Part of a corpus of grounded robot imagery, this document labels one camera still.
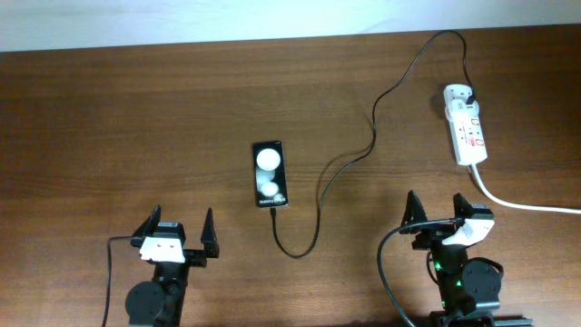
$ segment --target power outlet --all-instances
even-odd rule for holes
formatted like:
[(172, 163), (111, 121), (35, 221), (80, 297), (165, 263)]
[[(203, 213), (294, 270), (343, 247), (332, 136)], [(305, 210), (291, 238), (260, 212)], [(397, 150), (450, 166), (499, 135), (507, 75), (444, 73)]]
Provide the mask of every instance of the power outlet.
[(446, 118), (450, 124), (456, 162), (478, 164), (487, 159), (487, 148), (478, 113), (478, 102), (466, 104), (472, 89), (462, 84), (448, 85), (444, 90)]

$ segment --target white cable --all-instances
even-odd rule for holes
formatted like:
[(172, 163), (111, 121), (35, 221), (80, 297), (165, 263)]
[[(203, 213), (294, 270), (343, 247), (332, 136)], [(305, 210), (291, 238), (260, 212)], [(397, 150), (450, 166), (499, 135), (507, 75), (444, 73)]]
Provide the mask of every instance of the white cable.
[(554, 212), (554, 213), (581, 214), (581, 210), (579, 210), (579, 209), (545, 207), (545, 206), (537, 206), (537, 205), (524, 205), (524, 204), (508, 203), (506, 201), (502, 201), (502, 200), (498, 199), (496, 196), (492, 195), (487, 190), (487, 188), (484, 187), (484, 183), (482, 183), (482, 180), (480, 179), (480, 175), (478, 174), (478, 169), (476, 168), (476, 165), (474, 163), (468, 167), (468, 171), (471, 172), (472, 175), (474, 176), (474, 179), (476, 180), (476, 183), (478, 184), (478, 187), (480, 187), (480, 190), (482, 191), (482, 193), (484, 193), (484, 195), (487, 196), (490, 200), (492, 200), (498, 204), (502, 204), (502, 205), (505, 205), (505, 206), (511, 207), (511, 208), (524, 209), (524, 210), (536, 210), (536, 211)]

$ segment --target black rectangular device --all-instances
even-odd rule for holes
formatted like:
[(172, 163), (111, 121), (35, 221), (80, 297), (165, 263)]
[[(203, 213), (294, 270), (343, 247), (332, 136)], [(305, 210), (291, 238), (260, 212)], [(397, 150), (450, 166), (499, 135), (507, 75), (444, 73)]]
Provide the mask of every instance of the black rectangular device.
[(284, 175), (282, 142), (261, 142), (252, 145), (256, 205), (270, 208), (287, 205), (287, 181)]

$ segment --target white power strip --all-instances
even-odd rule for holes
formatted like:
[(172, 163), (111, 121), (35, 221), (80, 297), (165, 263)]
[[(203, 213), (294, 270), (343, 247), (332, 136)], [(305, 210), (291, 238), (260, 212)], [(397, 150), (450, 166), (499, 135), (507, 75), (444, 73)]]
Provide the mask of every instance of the white power strip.
[(476, 167), (477, 164), (487, 159), (487, 148), (484, 145), (484, 135), (482, 134), (480, 119), (478, 118), (480, 112), (478, 102), (474, 101), (472, 104), (467, 104), (468, 97), (472, 95), (472, 92), (470, 86), (462, 84), (448, 85), (444, 90), (444, 100), (446, 101), (446, 118), (448, 118), (450, 123), (456, 162), (460, 165), (468, 166), (468, 171), (474, 176), (482, 193), (490, 200), (511, 208), (581, 214), (581, 210), (579, 209), (506, 202), (498, 199), (487, 190)]
[(456, 161), (460, 165), (478, 164), (487, 158), (487, 148), (478, 118), (478, 102), (467, 104), (471, 95), (472, 89), (462, 84), (448, 85), (444, 90), (446, 118), (450, 123)]

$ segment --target wood surface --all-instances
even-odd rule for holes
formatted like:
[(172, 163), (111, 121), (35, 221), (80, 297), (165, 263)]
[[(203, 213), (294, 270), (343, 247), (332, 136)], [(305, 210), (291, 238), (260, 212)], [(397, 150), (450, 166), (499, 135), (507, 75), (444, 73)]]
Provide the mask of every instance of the wood surface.
[[(580, 26), (462, 33), (490, 192), (580, 207)], [(430, 219), (452, 216), (457, 192), (492, 207), (497, 223), (469, 254), (505, 266), (498, 314), (578, 325), (581, 217), (496, 205), (456, 165), (442, 96), (465, 83), (452, 35), (379, 104), (376, 149), (332, 187), (311, 256), (284, 256), (255, 206), (251, 144), (282, 140), (290, 205), (279, 236), (304, 250), (318, 184), (369, 144), (373, 101), (431, 35), (0, 54), (0, 324), (100, 325), (105, 242), (157, 203), (164, 221), (183, 223), (189, 248), (201, 248), (210, 206), (222, 249), (191, 270), (182, 326), (397, 322), (375, 256), (413, 189)], [(438, 289), (411, 240), (389, 241), (383, 261), (408, 313), (426, 316), (441, 308)], [(127, 292), (152, 276), (137, 249), (113, 245), (109, 326), (127, 325)]]

